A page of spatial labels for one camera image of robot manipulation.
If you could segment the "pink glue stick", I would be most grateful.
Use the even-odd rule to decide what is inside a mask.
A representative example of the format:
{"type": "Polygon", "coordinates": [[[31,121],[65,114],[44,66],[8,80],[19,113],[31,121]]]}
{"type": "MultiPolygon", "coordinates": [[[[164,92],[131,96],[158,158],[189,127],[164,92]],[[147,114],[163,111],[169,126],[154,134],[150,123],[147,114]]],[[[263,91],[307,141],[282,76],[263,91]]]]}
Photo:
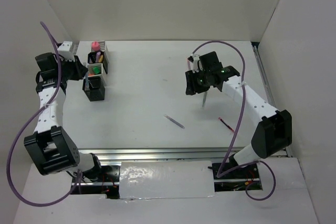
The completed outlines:
{"type": "Polygon", "coordinates": [[[93,41],[91,43],[91,51],[99,51],[100,50],[100,44],[98,41],[93,41]]]}

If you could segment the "purple pen refill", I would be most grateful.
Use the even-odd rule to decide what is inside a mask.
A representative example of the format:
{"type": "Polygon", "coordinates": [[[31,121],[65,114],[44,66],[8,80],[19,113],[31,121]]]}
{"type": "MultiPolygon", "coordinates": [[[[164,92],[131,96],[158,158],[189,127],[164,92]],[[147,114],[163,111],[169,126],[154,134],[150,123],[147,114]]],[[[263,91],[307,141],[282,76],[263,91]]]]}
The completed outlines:
{"type": "Polygon", "coordinates": [[[174,123],[175,125],[177,125],[178,127],[182,128],[182,129],[185,129],[184,125],[182,125],[181,123],[179,123],[175,119],[171,118],[170,116],[168,116],[168,115],[165,114],[164,117],[167,118],[172,123],[174,123]]]}

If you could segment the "green capped black highlighter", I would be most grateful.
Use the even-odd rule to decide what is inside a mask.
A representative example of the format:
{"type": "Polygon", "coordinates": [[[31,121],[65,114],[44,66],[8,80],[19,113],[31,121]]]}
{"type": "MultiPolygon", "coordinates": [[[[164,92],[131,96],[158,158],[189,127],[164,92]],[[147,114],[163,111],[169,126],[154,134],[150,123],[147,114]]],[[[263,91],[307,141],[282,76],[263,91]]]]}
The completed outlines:
{"type": "Polygon", "coordinates": [[[100,74],[100,73],[101,73],[101,70],[100,70],[99,67],[93,67],[93,68],[92,68],[92,73],[93,73],[94,75],[97,75],[97,74],[100,74]]]}

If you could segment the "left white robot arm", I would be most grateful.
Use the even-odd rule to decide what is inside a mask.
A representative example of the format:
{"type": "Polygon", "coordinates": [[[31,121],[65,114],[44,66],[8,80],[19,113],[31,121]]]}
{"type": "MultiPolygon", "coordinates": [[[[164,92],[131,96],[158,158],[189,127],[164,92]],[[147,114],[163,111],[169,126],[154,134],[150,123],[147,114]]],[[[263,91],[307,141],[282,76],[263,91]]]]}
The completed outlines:
{"type": "Polygon", "coordinates": [[[36,92],[41,112],[32,135],[24,138],[24,146],[42,175],[81,170],[92,182],[103,177],[98,157],[79,152],[62,126],[63,107],[69,80],[79,81],[88,69],[78,56],[73,60],[48,52],[35,58],[40,71],[36,74],[36,92]]]}

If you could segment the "blue pen refill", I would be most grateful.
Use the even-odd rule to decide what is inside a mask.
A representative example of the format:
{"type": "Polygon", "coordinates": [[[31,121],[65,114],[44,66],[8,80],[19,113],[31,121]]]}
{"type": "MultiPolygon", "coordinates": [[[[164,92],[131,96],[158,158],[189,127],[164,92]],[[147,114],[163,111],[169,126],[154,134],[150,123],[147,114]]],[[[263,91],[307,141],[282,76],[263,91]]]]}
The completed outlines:
{"type": "Polygon", "coordinates": [[[85,62],[85,67],[86,67],[86,74],[85,74],[85,89],[88,90],[89,89],[89,79],[88,79],[88,75],[89,75],[89,69],[88,69],[88,64],[85,62]]]}

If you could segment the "grey green pen refill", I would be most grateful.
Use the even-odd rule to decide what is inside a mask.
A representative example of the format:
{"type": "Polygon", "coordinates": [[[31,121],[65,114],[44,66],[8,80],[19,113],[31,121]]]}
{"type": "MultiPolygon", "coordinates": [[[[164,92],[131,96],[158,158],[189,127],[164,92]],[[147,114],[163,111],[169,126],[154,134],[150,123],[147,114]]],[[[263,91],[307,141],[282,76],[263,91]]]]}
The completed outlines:
{"type": "Polygon", "coordinates": [[[202,101],[202,108],[205,108],[206,99],[207,99],[207,92],[204,92],[203,101],[202,101]]]}

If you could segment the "pink pen refill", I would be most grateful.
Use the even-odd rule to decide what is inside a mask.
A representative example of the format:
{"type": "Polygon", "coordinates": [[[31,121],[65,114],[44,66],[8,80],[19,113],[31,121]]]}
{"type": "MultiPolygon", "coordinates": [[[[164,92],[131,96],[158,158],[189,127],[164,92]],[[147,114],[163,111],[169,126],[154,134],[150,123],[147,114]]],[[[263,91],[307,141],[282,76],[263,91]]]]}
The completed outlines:
{"type": "Polygon", "coordinates": [[[188,66],[188,70],[191,70],[191,62],[189,60],[187,60],[187,66],[188,66]]]}

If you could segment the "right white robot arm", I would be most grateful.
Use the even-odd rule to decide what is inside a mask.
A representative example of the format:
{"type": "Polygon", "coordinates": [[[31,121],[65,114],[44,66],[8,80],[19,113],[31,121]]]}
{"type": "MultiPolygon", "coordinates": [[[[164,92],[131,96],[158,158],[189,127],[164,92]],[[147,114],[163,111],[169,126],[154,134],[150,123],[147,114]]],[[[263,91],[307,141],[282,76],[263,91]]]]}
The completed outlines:
{"type": "Polygon", "coordinates": [[[255,131],[250,143],[233,155],[228,155],[230,174],[235,178],[247,172],[247,165],[265,159],[292,143],[292,116],[287,110],[278,110],[260,97],[242,79],[232,66],[223,67],[216,52],[188,57],[186,95],[207,92],[217,88],[243,107],[238,120],[247,114],[255,131]]]}

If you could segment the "red pen refill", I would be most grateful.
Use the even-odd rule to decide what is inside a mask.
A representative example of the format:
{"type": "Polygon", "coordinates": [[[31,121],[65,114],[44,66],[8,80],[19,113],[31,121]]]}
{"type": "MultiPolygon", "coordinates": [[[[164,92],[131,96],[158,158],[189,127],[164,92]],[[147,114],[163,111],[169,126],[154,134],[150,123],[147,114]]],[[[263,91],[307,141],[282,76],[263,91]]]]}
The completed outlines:
{"type": "Polygon", "coordinates": [[[235,130],[230,127],[221,117],[218,117],[218,119],[231,131],[231,132],[235,132],[235,130]]]}

